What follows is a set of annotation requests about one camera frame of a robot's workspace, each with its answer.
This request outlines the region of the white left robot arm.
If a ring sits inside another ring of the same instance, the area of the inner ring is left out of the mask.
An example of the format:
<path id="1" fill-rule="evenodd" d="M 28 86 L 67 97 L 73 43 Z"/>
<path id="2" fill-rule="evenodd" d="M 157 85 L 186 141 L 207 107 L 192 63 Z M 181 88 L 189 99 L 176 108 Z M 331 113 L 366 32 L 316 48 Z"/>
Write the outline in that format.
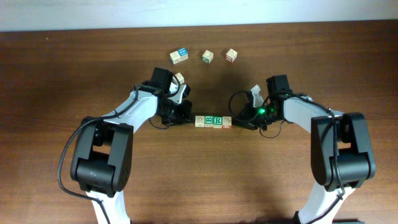
<path id="1" fill-rule="evenodd" d="M 85 117 L 77 132 L 70 168 L 91 200 L 98 223 L 130 223 L 124 188 L 131 175 L 133 137 L 154 116 L 161 128 L 191 123 L 191 88 L 180 74 L 156 67 L 148 81 L 135 85 L 115 110 L 100 117 Z"/>

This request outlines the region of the red sided wooden block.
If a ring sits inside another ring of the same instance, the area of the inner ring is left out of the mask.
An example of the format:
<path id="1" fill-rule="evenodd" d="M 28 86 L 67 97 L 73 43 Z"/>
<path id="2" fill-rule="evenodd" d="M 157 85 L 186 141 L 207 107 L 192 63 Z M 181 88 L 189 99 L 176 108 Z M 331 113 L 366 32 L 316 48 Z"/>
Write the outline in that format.
<path id="1" fill-rule="evenodd" d="M 222 128 L 223 129 L 231 129 L 231 127 L 232 127 L 232 117 L 223 116 L 222 119 L 223 119 Z"/>

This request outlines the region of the wooden letter M block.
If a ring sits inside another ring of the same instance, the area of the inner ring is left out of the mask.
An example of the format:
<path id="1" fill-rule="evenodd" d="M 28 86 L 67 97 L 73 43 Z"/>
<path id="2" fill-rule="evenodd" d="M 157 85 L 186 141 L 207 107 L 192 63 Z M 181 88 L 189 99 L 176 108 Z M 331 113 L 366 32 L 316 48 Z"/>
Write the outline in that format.
<path id="1" fill-rule="evenodd" d="M 195 126 L 198 128 L 203 128 L 205 126 L 205 117 L 195 116 Z"/>

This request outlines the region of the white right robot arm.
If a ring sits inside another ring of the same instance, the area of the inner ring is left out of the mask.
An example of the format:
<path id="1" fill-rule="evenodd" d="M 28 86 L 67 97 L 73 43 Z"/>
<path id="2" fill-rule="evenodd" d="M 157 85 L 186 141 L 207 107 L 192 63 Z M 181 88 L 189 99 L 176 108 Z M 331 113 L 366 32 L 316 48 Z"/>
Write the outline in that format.
<path id="1" fill-rule="evenodd" d="M 233 124 L 260 133 L 277 121 L 297 124 L 310 134 L 310 165 L 315 183 L 292 223 L 333 223 L 343 202 L 376 173 L 366 119 L 361 113 L 343 113 L 294 93 L 286 75 L 266 80 L 268 96 L 259 86 L 245 94 L 248 103 Z"/>

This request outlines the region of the green letter R block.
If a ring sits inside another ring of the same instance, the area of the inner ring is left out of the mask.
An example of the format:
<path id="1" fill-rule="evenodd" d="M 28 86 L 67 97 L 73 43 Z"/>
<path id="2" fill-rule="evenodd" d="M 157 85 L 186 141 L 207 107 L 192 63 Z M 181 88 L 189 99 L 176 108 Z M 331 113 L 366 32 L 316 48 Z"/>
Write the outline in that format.
<path id="1" fill-rule="evenodd" d="M 223 117 L 214 116 L 213 117 L 213 128 L 222 129 L 223 128 Z"/>

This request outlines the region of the green letter B block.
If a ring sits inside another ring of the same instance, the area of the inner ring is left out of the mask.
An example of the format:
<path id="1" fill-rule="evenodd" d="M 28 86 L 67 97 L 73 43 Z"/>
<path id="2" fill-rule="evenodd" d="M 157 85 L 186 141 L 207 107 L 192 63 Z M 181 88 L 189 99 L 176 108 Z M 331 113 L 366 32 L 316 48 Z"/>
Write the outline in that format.
<path id="1" fill-rule="evenodd" d="M 205 116 L 204 127 L 205 128 L 212 128 L 213 127 L 213 120 L 214 120 L 213 116 Z"/>

